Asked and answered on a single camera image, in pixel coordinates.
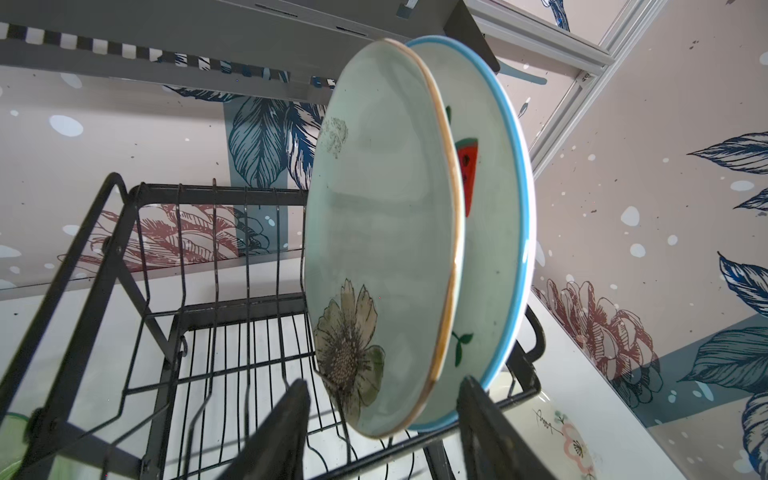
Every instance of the watermelon design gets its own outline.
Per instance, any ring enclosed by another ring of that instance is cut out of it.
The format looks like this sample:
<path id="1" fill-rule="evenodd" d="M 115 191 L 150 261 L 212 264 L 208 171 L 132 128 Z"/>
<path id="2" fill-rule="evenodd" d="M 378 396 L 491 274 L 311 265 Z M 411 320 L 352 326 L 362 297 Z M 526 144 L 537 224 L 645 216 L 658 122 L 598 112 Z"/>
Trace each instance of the watermelon design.
<path id="1" fill-rule="evenodd" d="M 469 209 L 472 207 L 472 191 L 475 188 L 475 169 L 478 163 L 478 139 L 465 138 L 457 141 L 456 154 L 458 155 L 458 165 L 462 169 L 464 204 L 466 216 L 469 217 Z"/>

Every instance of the bowl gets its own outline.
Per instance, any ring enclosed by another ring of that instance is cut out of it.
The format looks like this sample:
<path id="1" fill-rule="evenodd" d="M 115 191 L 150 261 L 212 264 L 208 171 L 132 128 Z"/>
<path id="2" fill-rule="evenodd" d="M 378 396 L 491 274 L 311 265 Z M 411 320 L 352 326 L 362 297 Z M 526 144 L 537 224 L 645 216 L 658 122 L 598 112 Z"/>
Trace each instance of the bowl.
<path id="1" fill-rule="evenodd" d="M 465 238 L 461 172 L 424 62 L 375 41 L 336 82 L 306 206 L 306 301 L 317 372 L 345 420 L 382 438 L 440 376 Z"/>

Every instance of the ceramic plate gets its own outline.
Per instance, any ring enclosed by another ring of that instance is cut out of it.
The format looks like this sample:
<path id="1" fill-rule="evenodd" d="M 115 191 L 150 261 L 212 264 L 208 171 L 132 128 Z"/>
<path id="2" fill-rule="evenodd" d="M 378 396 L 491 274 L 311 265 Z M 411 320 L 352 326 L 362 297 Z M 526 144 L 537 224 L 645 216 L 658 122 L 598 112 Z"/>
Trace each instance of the ceramic plate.
<path id="1" fill-rule="evenodd" d="M 461 173 L 434 78 L 405 45 L 368 45 L 328 106 L 305 233 L 317 367 L 363 435 L 409 425 L 440 375 L 464 226 Z"/>
<path id="2" fill-rule="evenodd" d="M 515 341 L 533 276 L 533 176 L 517 117 L 491 69 L 447 37 L 408 43 L 437 81 L 461 164 L 466 247 L 448 359 L 424 412 L 411 428 L 456 420 L 467 375 L 491 385 Z"/>
<path id="3" fill-rule="evenodd" d="M 511 375 L 504 372 L 491 384 L 488 394 L 495 402 L 505 399 L 511 384 Z M 520 392 L 522 388 L 515 385 L 513 394 Z M 504 416 L 555 478 L 597 480 L 587 443 L 568 414 L 554 405 L 545 392 L 507 410 Z"/>

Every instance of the red flower pattern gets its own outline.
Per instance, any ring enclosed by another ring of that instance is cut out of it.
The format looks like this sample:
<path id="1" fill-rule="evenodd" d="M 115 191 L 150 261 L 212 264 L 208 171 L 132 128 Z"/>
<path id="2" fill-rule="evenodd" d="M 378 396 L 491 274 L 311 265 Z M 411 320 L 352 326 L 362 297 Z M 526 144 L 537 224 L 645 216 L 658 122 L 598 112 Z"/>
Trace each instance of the red flower pattern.
<path id="1" fill-rule="evenodd" d="M 232 206 L 217 207 L 216 238 L 217 258 L 227 260 L 237 258 L 245 249 L 245 242 L 237 237 L 237 230 L 245 230 L 243 214 Z M 144 258 L 147 269 L 178 266 L 179 232 L 176 219 L 176 206 L 172 204 L 152 205 L 141 209 L 141 235 L 144 238 Z M 101 265 L 104 242 L 112 235 L 112 230 L 119 218 L 118 214 L 104 210 L 88 239 L 86 251 L 80 257 L 78 267 L 95 273 Z M 204 263 L 214 260 L 214 207 L 213 205 L 182 205 L 180 208 L 181 239 L 184 245 L 184 263 Z M 257 221 L 248 223 L 251 253 L 266 253 L 269 240 L 261 231 L 253 227 Z M 123 255 L 131 272 L 142 270 L 141 247 L 138 228 L 134 225 L 131 238 Z"/>
<path id="2" fill-rule="evenodd" d="M 533 291 L 627 405 L 648 403 L 661 390 L 659 357 L 637 315 L 596 299 L 590 282 L 568 282 L 558 293 L 548 280 L 546 294 Z"/>

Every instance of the striped border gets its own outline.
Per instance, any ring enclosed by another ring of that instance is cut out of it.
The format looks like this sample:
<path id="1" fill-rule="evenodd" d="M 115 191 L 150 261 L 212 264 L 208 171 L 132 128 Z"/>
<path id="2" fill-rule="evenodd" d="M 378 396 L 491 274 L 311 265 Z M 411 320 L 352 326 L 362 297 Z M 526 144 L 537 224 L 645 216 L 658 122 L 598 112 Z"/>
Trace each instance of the striped border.
<path id="1" fill-rule="evenodd" d="M 288 83 L 291 76 L 289 71 L 276 68 L 244 65 L 234 61 L 216 60 L 0 22 L 0 40 L 6 39 L 21 40 L 32 45 L 54 45 L 67 50 L 87 50 L 100 55 L 117 55 L 131 60 L 141 59 L 153 63 L 172 62 L 177 67 L 197 67 L 203 71 L 238 74 L 246 78 L 261 77 L 265 80 L 278 80 L 283 83 Z M 311 77 L 309 83 L 315 88 L 330 88 L 332 90 L 336 86 L 336 81 L 331 78 Z"/>

